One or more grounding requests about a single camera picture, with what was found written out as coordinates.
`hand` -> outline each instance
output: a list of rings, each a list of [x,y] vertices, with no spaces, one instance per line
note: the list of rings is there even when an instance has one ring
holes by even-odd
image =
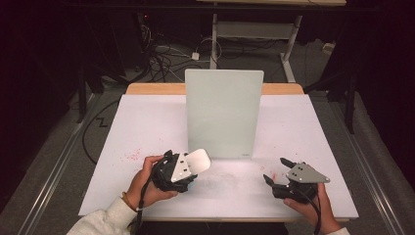
[[[335,220],[333,216],[332,206],[330,205],[330,199],[326,192],[324,183],[318,183],[318,197],[320,198],[321,205],[321,229],[324,234],[338,231],[342,227]],[[313,199],[314,204],[318,207],[318,199]],[[305,216],[306,220],[312,225],[317,224],[317,213],[311,204],[301,204],[293,199],[284,199],[284,204],[301,213]]]
[[[141,189],[146,184],[147,179],[150,177],[153,165],[162,159],[162,156],[150,156],[144,160],[143,168],[137,172],[131,181],[130,187],[126,192],[126,198],[131,206],[136,209],[140,202]],[[158,189],[153,182],[150,182],[146,193],[144,195],[144,207],[148,207],[160,200],[170,199],[177,196],[176,191],[162,191]]]

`white sleeve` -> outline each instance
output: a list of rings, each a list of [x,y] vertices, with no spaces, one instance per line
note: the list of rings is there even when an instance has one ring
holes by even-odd
[[[129,235],[128,224],[137,215],[123,200],[116,198],[104,211],[91,212],[81,218],[69,231],[75,234],[122,234]]]
[[[328,233],[326,235],[350,235],[347,231],[347,229],[344,227],[340,230],[337,230],[336,232]]]

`table leg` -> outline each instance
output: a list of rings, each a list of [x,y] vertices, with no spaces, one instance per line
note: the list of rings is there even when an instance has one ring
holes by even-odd
[[[210,69],[216,70],[217,67],[217,51],[216,51],[216,39],[217,39],[217,14],[213,14],[213,21],[211,25],[211,54],[210,54]]]
[[[281,53],[280,55],[281,63],[283,64],[284,72],[286,74],[288,82],[296,82],[296,80],[294,79],[293,70],[291,69],[291,66],[290,66],[289,59],[290,59],[291,51],[293,50],[293,47],[294,47],[294,43],[296,42],[297,33],[299,32],[299,29],[300,29],[301,19],[302,19],[302,16],[296,17],[296,21],[293,25],[293,29],[291,31],[291,35],[288,41],[287,50],[285,53]]]

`black cable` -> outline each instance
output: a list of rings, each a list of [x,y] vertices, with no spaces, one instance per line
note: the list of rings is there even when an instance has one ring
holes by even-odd
[[[318,233],[320,232],[320,228],[321,228],[321,205],[320,205],[320,198],[318,197],[318,194],[316,196],[318,199],[318,208],[317,208],[314,202],[311,201],[311,199],[309,199],[304,193],[302,193],[301,190],[297,188],[290,188],[290,189],[292,189],[293,191],[296,191],[297,193],[300,193],[314,207],[314,210],[317,213],[317,224],[315,225],[314,235],[318,235]]]
[[[141,188],[140,193],[140,201],[138,202],[138,212],[137,212],[137,218],[135,221],[134,226],[134,234],[139,235],[140,234],[140,227],[141,227],[141,219],[143,217],[143,209],[144,209],[144,196],[146,195],[147,188],[149,187],[150,182],[152,181],[153,174],[155,173],[154,169],[158,168],[160,164],[164,162],[165,158],[162,158],[160,161],[158,161],[155,165],[153,165],[152,172],[150,173],[149,178],[147,179],[146,183]]]
[[[82,133],[82,148],[83,151],[86,154],[86,157],[88,157],[88,159],[92,162],[92,164],[96,165],[97,162],[95,160],[92,159],[91,155],[89,154],[87,148],[86,148],[86,144],[85,144],[85,134],[86,131],[88,130],[89,126],[91,125],[92,121],[94,121],[103,111],[105,111],[107,108],[109,108],[111,105],[118,103],[120,101],[120,99],[116,100],[116,101],[112,101],[110,102],[106,107],[104,107],[104,109],[102,109],[97,115],[95,115],[93,118],[91,118],[91,120],[88,122],[88,124],[85,127],[85,130]]]

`bracelet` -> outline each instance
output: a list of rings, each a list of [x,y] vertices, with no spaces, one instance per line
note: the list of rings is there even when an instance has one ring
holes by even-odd
[[[129,208],[131,208],[133,211],[138,212],[140,211],[138,208],[134,209],[134,207],[129,203],[127,194],[125,192],[122,192],[122,200],[128,205]]]

